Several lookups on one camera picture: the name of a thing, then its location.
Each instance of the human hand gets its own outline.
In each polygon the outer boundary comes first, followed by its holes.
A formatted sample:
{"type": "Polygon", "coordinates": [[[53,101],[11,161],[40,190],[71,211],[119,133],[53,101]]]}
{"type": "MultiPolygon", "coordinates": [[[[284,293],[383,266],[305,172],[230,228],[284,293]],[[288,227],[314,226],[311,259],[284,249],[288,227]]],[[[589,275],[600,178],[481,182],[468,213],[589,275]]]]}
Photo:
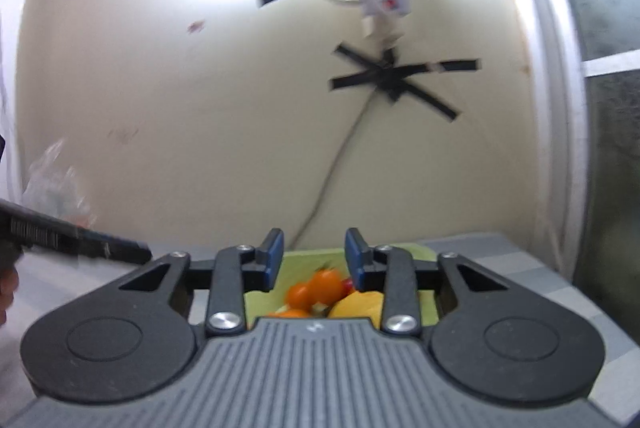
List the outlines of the human hand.
{"type": "Polygon", "coordinates": [[[6,322],[6,310],[14,302],[14,291],[18,288],[18,273],[8,269],[0,273],[0,325],[6,322]]]}

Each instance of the triangular cutout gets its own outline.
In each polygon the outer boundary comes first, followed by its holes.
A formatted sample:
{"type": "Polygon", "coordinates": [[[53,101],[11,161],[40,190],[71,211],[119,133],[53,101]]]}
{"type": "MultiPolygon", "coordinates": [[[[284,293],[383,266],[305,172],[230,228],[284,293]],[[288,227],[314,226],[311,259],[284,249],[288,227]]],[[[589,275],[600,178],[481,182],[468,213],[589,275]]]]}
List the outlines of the triangular cutout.
{"type": "Polygon", "coordinates": [[[138,276],[135,280],[127,282],[120,286],[123,291],[142,291],[151,293],[158,290],[158,287],[162,283],[167,271],[169,271],[170,264],[162,264],[153,268],[144,274],[138,276]]]}
{"type": "Polygon", "coordinates": [[[507,287],[504,285],[497,283],[497,281],[492,280],[488,276],[485,276],[466,265],[459,265],[458,271],[460,271],[462,278],[465,280],[466,286],[474,293],[507,290],[507,287]]]}

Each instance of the black cable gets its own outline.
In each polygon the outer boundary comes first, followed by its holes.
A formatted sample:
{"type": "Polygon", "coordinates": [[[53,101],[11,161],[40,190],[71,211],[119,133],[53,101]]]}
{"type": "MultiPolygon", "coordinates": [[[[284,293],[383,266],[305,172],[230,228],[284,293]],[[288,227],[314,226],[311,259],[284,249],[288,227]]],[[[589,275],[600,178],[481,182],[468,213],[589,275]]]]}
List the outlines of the black cable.
{"type": "Polygon", "coordinates": [[[378,93],[377,88],[374,88],[371,91],[371,93],[367,97],[367,100],[362,106],[360,113],[358,114],[355,121],[351,125],[351,128],[349,128],[347,135],[345,135],[344,139],[342,140],[342,143],[340,144],[340,147],[338,148],[338,151],[334,156],[334,160],[332,160],[331,165],[329,166],[329,170],[328,172],[326,172],[326,175],[324,176],[324,180],[322,181],[322,186],[320,186],[320,191],[318,192],[318,196],[316,197],[314,206],[311,208],[311,211],[306,216],[305,220],[302,222],[302,225],[299,227],[297,233],[293,236],[293,239],[289,244],[289,248],[288,248],[289,250],[294,250],[295,248],[297,248],[298,243],[300,242],[300,239],[305,235],[306,231],[308,231],[312,222],[315,220],[316,215],[318,214],[318,211],[320,211],[320,208],[324,204],[324,199],[326,198],[327,191],[329,190],[329,186],[331,185],[331,182],[334,178],[334,173],[337,170],[338,166],[340,165],[340,162],[344,157],[344,154],[347,151],[347,148],[351,143],[351,140],[356,135],[356,131],[360,127],[360,124],[362,123],[364,116],[367,114],[367,111],[369,111],[369,108],[371,108],[371,103],[375,99],[377,93],[378,93]]]}

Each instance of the orange tomato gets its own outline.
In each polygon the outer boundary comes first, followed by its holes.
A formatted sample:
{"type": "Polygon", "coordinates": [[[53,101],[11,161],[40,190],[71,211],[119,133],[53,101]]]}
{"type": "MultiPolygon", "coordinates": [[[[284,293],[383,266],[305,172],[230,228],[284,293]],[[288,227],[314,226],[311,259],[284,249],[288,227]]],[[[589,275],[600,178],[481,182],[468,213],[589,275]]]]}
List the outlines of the orange tomato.
{"type": "Polygon", "coordinates": [[[309,286],[306,283],[296,283],[289,287],[285,303],[292,309],[310,311],[314,301],[311,298],[309,286]]]}
{"type": "Polygon", "coordinates": [[[321,268],[308,283],[313,303],[323,303],[330,307],[344,296],[342,277],[336,269],[321,268]]]}
{"type": "Polygon", "coordinates": [[[288,309],[281,313],[269,313],[267,316],[272,316],[273,318],[311,318],[311,314],[306,311],[301,311],[300,309],[288,309]]]}

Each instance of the gray ribbed panel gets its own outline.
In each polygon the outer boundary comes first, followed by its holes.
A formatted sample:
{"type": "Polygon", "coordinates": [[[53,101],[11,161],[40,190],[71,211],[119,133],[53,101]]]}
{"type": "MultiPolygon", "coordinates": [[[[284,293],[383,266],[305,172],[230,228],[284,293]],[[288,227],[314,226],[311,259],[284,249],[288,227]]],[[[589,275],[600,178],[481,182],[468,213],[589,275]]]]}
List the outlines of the gray ribbed panel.
{"type": "Polygon", "coordinates": [[[156,394],[116,406],[35,401],[10,428],[613,428],[591,403],[512,410],[459,392],[419,343],[367,320],[261,319],[210,341],[156,394]]]}

